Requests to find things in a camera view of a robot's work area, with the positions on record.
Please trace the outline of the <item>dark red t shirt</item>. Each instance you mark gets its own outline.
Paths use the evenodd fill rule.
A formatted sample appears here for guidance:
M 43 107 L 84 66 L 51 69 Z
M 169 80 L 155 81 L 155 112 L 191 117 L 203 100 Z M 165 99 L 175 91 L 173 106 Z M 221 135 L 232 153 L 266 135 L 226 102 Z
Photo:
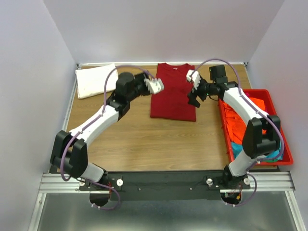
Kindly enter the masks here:
M 162 80 L 164 90 L 151 97 L 151 118 L 196 121 L 196 109 L 188 104 L 187 98 L 192 89 L 192 84 L 186 81 L 189 70 L 194 70 L 194 66 L 158 64 L 156 77 Z

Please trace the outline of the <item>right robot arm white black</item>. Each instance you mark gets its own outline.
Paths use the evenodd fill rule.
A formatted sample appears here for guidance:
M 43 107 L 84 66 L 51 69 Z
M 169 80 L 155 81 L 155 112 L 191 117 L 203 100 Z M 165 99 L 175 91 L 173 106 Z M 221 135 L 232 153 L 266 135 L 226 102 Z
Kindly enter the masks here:
M 246 178 L 248 171 L 257 163 L 270 160 L 269 154 L 278 151 L 275 159 L 284 152 L 284 140 L 281 134 L 281 120 L 277 115 L 269 115 L 257 106 L 240 87 L 239 82 L 228 81 L 223 65 L 209 69 L 211 82 L 201 77 L 197 70 L 189 70 L 186 80 L 192 83 L 188 94 L 188 103 L 200 107 L 198 98 L 218 96 L 228 104 L 242 119 L 245 132 L 242 150 L 237 157 L 225 166 L 222 176 L 214 179 L 223 187 L 231 189 Z

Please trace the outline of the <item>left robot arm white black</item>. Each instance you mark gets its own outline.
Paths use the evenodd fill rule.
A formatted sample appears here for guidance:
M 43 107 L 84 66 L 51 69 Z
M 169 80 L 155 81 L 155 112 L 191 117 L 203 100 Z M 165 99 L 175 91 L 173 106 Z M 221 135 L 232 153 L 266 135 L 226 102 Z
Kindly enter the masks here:
M 102 190 L 108 183 L 104 168 L 88 160 L 90 144 L 109 126 L 119 121 L 130 109 L 130 103 L 139 96 L 150 95 L 147 73 L 133 75 L 124 72 L 116 81 L 115 90 L 103 106 L 86 122 L 70 132 L 56 134 L 50 163 L 69 177 L 90 180 L 96 190 Z

